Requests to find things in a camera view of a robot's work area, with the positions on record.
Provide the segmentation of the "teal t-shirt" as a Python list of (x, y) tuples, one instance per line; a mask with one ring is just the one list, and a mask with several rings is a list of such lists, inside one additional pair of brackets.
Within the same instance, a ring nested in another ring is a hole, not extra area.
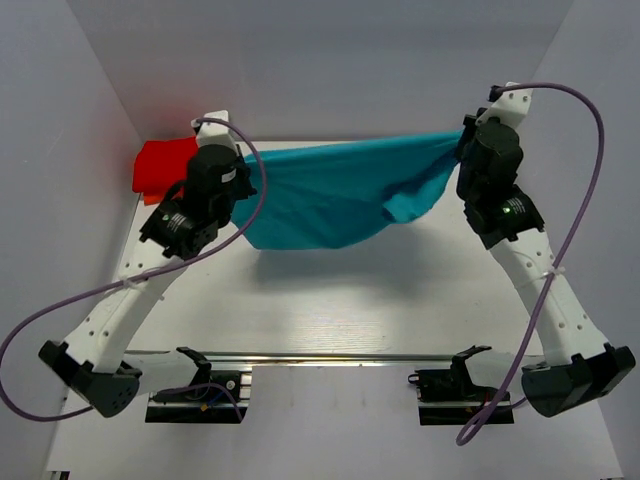
[(258, 250), (339, 249), (429, 212), (457, 164), (460, 132), (264, 151), (247, 156), (256, 195), (232, 222)]

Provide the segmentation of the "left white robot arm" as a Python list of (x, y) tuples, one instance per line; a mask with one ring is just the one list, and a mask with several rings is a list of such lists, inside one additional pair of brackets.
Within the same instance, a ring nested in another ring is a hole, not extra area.
[(195, 258), (229, 224), (235, 204), (256, 194), (238, 146), (206, 145), (188, 161), (140, 230), (122, 284), (106, 294), (61, 342), (48, 341), (40, 359), (78, 396), (110, 418), (138, 395), (177, 391), (199, 399), (211, 387), (211, 365), (188, 347), (130, 354), (143, 321)]

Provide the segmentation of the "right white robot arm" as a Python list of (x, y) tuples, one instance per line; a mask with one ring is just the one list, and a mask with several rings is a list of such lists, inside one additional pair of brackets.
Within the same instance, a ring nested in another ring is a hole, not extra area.
[(543, 357), (521, 368), (524, 396), (553, 417), (607, 395), (636, 359), (628, 347), (610, 344), (556, 265), (544, 221), (515, 183), (524, 158), (518, 134), (496, 117), (468, 115), (463, 125), (456, 193), (467, 222), (537, 319)]

